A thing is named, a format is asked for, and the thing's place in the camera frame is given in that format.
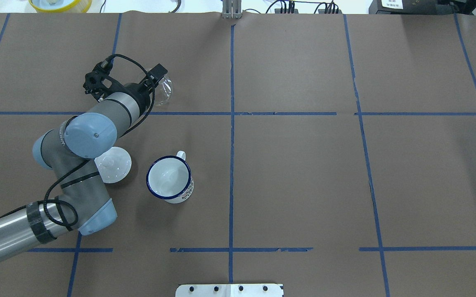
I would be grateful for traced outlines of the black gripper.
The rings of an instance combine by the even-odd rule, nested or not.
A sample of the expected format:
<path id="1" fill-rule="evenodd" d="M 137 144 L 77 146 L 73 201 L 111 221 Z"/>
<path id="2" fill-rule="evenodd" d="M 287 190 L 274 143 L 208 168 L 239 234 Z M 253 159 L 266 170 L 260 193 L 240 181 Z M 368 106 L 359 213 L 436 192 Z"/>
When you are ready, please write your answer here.
<path id="1" fill-rule="evenodd" d="M 161 81 L 167 74 L 168 70 L 162 64 L 157 64 L 150 69 L 150 74 L 143 75 L 140 83 L 125 83 L 124 87 L 134 95 L 139 108 L 149 108 L 152 103 L 150 90 L 157 86 L 156 81 Z"/>

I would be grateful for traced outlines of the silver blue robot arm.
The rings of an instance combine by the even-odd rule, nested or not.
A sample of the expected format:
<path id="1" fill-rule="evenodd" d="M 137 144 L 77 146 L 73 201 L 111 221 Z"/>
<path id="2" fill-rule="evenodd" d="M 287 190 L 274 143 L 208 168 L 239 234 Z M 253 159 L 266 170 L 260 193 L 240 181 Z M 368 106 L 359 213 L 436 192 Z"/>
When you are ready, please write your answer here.
<path id="1" fill-rule="evenodd" d="M 83 88 L 97 104 L 43 134 L 33 157 L 55 173 L 42 199 L 0 217 L 0 262 L 70 231 L 90 235 L 117 219 L 113 199 L 95 158 L 110 150 L 153 108 L 154 88 L 168 70 L 143 69 L 140 82 L 120 83 L 110 76 L 113 62 L 103 61 L 85 75 Z"/>

